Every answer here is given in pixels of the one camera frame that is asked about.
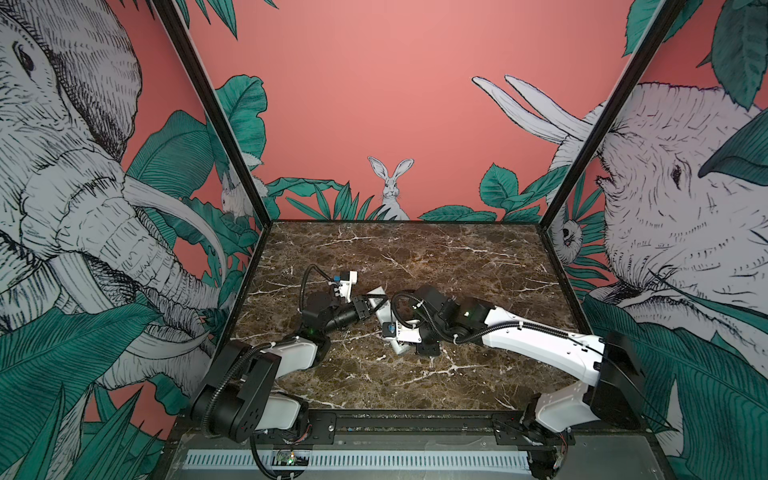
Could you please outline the white remote control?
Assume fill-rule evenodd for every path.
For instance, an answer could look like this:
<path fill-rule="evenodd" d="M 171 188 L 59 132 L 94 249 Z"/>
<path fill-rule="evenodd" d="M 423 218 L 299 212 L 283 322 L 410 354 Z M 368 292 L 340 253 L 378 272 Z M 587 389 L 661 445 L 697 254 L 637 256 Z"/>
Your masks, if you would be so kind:
<path fill-rule="evenodd" d="M 384 288 L 381 287 L 381 286 L 379 286 L 379 287 L 369 291 L 368 294 L 369 293 L 383 293 L 383 294 L 386 294 Z M 384 322 L 395 321 L 394 317 L 391 314 L 390 302 L 388 302 L 383 308 L 381 308 L 380 310 L 375 312 L 375 315 L 376 315 L 376 318 L 377 318 L 377 320 L 379 322 L 379 325 L 380 325 L 381 336 L 382 336 L 383 340 L 389 343 L 389 345 L 391 346 L 392 350 L 394 351 L 394 353 L 397 356 L 400 356 L 400 355 L 403 355 L 405 353 L 413 351 L 413 346 L 411 344 L 392 342 L 389 339 L 385 339 L 383 337 L 383 334 L 382 334 L 382 324 Z"/>

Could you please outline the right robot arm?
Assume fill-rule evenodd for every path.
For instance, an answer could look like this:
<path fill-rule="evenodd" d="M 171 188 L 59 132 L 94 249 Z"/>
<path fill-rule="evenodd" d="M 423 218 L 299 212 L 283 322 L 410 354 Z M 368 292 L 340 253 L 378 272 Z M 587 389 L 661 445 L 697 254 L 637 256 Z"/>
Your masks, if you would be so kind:
<path fill-rule="evenodd" d="M 558 329 L 474 297 L 455 300 L 430 285 L 400 291 L 377 313 L 382 334 L 436 357 L 443 342 L 510 351 L 554 367 L 574 383 L 532 398 L 521 425 L 553 434 L 601 421 L 636 430 L 642 423 L 645 372 L 631 340 Z"/>

